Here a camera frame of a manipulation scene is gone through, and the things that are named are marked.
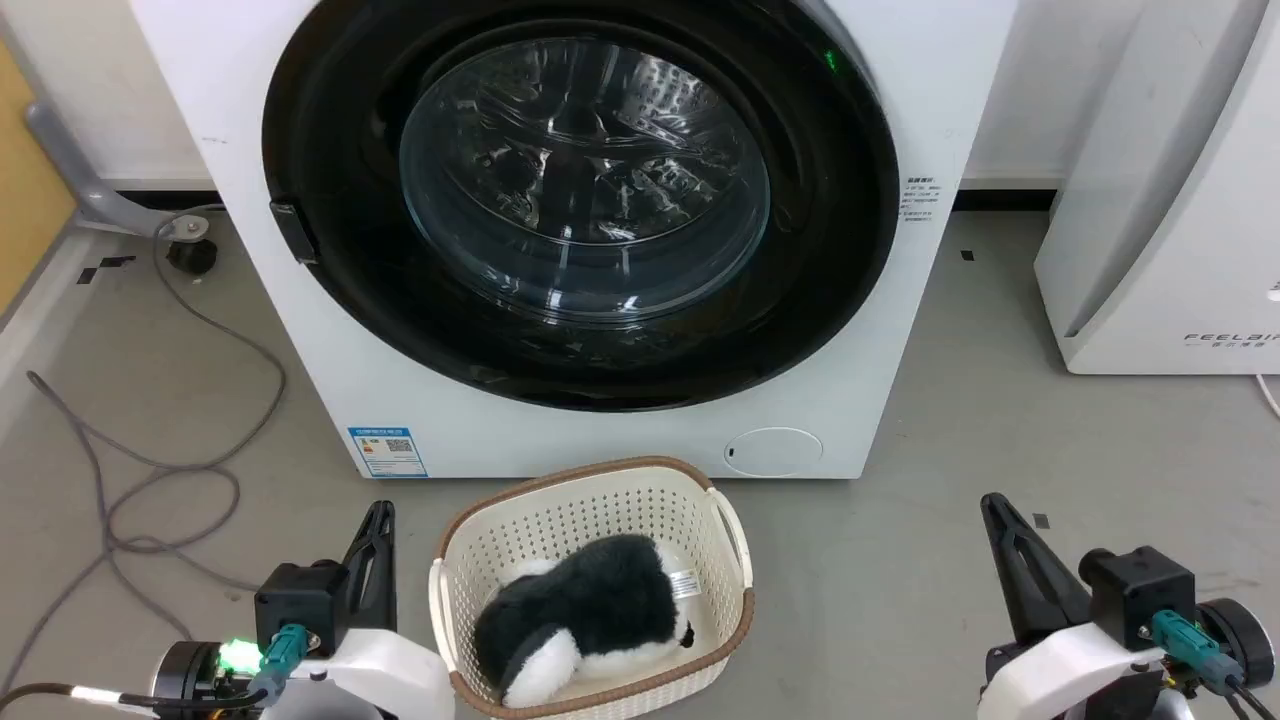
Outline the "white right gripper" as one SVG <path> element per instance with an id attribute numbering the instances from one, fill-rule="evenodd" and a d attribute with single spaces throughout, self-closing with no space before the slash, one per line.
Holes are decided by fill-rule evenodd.
<path id="1" fill-rule="evenodd" d="M 1084 585 L 1011 501 L 984 495 L 980 515 L 1014 639 L 1042 642 L 988 651 L 978 720 L 1169 720 L 1165 652 L 1149 624 L 1139 650 L 1087 624 Z M 1051 629 L 1062 630 L 1044 638 Z"/>

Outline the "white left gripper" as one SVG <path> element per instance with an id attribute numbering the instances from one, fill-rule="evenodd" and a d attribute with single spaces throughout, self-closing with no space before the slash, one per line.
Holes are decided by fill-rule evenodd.
<path id="1" fill-rule="evenodd" d="M 454 692 L 443 659 L 394 633 L 393 502 L 370 505 L 344 565 L 348 625 L 381 629 L 352 629 L 333 656 L 302 661 L 279 700 L 262 711 L 262 720 L 454 720 Z"/>

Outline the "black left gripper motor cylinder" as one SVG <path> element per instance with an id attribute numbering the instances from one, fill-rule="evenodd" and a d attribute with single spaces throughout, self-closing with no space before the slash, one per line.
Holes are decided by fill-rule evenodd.
<path id="1" fill-rule="evenodd" d="M 230 697 L 221 679 L 221 643 L 179 641 L 161 657 L 150 694 L 163 698 L 214 701 Z"/>

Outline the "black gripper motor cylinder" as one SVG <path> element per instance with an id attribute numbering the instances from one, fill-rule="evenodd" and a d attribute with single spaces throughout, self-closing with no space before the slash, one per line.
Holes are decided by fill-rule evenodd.
<path id="1" fill-rule="evenodd" d="M 163 698 L 214 701 L 230 697 L 221 679 L 221 643 L 179 641 L 161 657 L 150 694 Z"/>
<path id="2" fill-rule="evenodd" d="M 1197 605 L 1197 612 L 1208 635 L 1242 666 L 1244 688 L 1253 691 L 1275 679 L 1276 650 L 1247 606 L 1230 598 L 1208 600 Z"/>

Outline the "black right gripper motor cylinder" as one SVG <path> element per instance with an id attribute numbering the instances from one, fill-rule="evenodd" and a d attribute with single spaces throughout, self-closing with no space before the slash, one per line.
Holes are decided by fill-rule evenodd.
<path id="1" fill-rule="evenodd" d="M 1244 688 L 1253 691 L 1275 679 L 1276 650 L 1247 606 L 1230 598 L 1208 600 L 1197 605 L 1197 612 L 1208 635 L 1242 666 Z"/>

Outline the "white front-load washing machine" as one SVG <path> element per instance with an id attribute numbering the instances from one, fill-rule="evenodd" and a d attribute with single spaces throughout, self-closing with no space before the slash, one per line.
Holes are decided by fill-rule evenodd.
<path id="1" fill-rule="evenodd" d="M 801 0 L 855 45 L 890 123 L 902 182 L 943 187 L 933 222 L 899 223 L 864 305 L 796 366 L 707 404 L 585 413 L 490 395 L 416 363 L 297 263 L 269 210 L 264 108 L 276 65 L 321 0 L 129 0 L 271 305 L 360 473 L 349 427 L 408 428 L 429 478 L 531 478 L 669 456 L 713 478 L 737 436 L 791 427 L 823 443 L 796 477 L 861 475 L 975 141 L 1019 0 Z"/>

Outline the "black round washer door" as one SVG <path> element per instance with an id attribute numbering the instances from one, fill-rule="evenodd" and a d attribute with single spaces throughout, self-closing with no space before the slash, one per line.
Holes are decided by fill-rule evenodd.
<path id="1" fill-rule="evenodd" d="M 901 170 L 855 45 L 801 0 L 321 0 L 262 118 L 319 284 L 452 380 L 643 413 L 827 345 Z"/>

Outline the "blue energy label sticker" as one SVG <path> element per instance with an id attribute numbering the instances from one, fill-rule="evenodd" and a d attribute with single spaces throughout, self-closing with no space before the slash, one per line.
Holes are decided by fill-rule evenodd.
<path id="1" fill-rule="evenodd" d="M 408 428 L 349 427 L 347 432 L 370 478 L 429 478 Z"/>

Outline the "cream perforated laundry basket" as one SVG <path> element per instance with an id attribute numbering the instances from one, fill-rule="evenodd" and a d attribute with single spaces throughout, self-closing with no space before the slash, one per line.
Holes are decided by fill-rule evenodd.
<path id="1" fill-rule="evenodd" d="M 474 625 L 522 561 L 562 560 L 607 536 L 643 534 L 672 556 L 690 647 L 613 679 L 577 679 L 550 703 L 502 707 L 483 676 Z M 753 561 L 730 500 L 695 466 L 646 456 L 525 482 L 461 512 L 442 537 L 428 592 L 436 650 L 457 697 L 490 720 L 634 720 L 716 682 L 753 623 Z"/>

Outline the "black and white plush toy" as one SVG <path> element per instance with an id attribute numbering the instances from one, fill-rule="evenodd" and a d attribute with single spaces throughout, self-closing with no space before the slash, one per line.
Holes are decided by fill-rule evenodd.
<path id="1" fill-rule="evenodd" d="M 577 679 L 627 676 L 692 648 L 680 571 L 677 557 L 640 534 L 522 565 L 474 624 L 475 659 L 499 703 L 548 705 Z"/>

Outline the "round white filter cover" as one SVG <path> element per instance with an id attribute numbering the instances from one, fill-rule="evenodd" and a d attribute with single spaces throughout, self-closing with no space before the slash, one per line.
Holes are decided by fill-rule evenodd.
<path id="1" fill-rule="evenodd" d="M 754 478 L 800 477 L 815 468 L 824 454 L 814 434 L 791 427 L 745 432 L 724 446 L 724 464 L 739 475 Z"/>

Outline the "white air purifier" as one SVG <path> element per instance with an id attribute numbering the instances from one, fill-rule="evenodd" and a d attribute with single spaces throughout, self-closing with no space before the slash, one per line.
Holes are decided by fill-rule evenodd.
<path id="1" fill-rule="evenodd" d="M 1080 375 L 1280 375 L 1280 0 L 1148 0 L 1034 261 Z"/>

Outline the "black round floor foot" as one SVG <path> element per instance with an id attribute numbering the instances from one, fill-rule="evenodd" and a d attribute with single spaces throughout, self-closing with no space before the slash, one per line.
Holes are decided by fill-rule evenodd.
<path id="1" fill-rule="evenodd" d="M 170 242 L 165 259 L 169 265 L 189 277 L 204 277 L 215 268 L 219 247 L 211 240 Z"/>

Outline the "small white text sticker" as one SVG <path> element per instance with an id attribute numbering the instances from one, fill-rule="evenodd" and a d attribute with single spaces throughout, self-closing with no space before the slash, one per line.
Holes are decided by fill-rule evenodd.
<path id="1" fill-rule="evenodd" d="M 942 184 L 931 176 L 911 176 L 902 182 L 899 215 L 902 223 L 933 222 L 942 197 Z"/>

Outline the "wooden board panel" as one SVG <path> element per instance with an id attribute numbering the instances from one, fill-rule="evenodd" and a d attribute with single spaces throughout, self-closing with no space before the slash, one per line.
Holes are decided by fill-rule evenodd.
<path id="1" fill-rule="evenodd" d="M 33 101 L 0 38 L 0 324 L 76 210 L 74 196 L 26 124 Z"/>

